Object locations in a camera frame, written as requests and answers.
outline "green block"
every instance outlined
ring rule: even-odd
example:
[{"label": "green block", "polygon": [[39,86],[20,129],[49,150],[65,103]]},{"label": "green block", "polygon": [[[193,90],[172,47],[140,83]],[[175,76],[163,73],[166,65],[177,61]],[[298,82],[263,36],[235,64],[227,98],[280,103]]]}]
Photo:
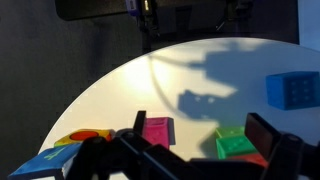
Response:
[{"label": "green block", "polygon": [[246,136],[216,139],[219,159],[258,152]]},{"label": "green block", "polygon": [[219,127],[215,130],[215,138],[225,138],[233,136],[243,136],[244,135],[244,126],[238,127]]}]

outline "blue block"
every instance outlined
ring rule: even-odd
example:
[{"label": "blue block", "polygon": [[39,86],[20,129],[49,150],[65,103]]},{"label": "blue block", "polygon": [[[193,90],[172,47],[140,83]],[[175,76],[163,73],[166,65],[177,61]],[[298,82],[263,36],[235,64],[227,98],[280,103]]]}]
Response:
[{"label": "blue block", "polygon": [[320,106],[319,72],[295,71],[266,77],[268,104],[283,110]]}]

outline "colorful block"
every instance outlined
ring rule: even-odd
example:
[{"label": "colorful block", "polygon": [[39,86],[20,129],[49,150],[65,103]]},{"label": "colorful block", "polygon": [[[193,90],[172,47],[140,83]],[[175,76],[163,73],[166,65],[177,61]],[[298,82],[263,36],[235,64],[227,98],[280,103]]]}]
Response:
[{"label": "colorful block", "polygon": [[283,110],[320,106],[319,72],[296,71],[266,77],[268,104]]},{"label": "colorful block", "polygon": [[8,180],[55,177],[65,179],[81,143],[47,149],[8,176]]},{"label": "colorful block", "polygon": [[111,141],[112,139],[111,130],[79,129],[56,141],[54,143],[54,147],[62,146],[66,144],[72,144],[72,143],[79,143],[86,140],[89,137],[95,137],[95,136],[105,137],[107,141]]},{"label": "colorful block", "polygon": [[216,144],[219,159],[257,152],[246,136],[218,138]]},{"label": "colorful block", "polygon": [[161,144],[168,149],[170,145],[168,118],[147,118],[142,136],[151,144]]},{"label": "colorful block", "polygon": [[242,156],[232,156],[232,157],[229,157],[228,159],[245,160],[248,162],[259,164],[263,167],[268,166],[268,162],[261,156],[260,153],[247,154],[247,155],[242,155]]},{"label": "colorful block", "polygon": [[215,138],[243,136],[243,135],[244,135],[244,126],[219,127],[214,132]]}]

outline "white round table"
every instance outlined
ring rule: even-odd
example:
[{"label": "white round table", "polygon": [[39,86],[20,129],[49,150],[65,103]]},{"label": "white round table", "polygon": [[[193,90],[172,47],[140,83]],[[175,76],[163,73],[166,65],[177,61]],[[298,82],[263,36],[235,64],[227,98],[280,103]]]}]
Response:
[{"label": "white round table", "polygon": [[253,38],[218,38],[170,46],[138,57],[84,91],[62,114],[40,152],[81,128],[131,128],[138,110],[171,117],[185,160],[212,157],[218,126],[244,125],[256,112],[278,130],[320,140],[320,107],[283,111],[267,104],[265,77],[319,71],[320,53]]}]

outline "orange block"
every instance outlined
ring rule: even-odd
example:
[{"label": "orange block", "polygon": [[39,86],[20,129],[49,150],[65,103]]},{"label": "orange block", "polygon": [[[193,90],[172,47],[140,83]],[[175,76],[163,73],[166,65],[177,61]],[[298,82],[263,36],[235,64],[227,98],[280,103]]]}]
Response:
[{"label": "orange block", "polygon": [[260,153],[247,154],[247,155],[242,155],[242,156],[232,156],[232,157],[229,157],[228,159],[245,160],[248,162],[259,164],[265,168],[268,166],[268,162],[261,156]]},{"label": "orange block", "polygon": [[86,140],[89,137],[102,136],[107,141],[112,140],[111,130],[101,129],[79,129],[74,131],[54,143],[54,147],[62,146],[66,144],[79,143]]}]

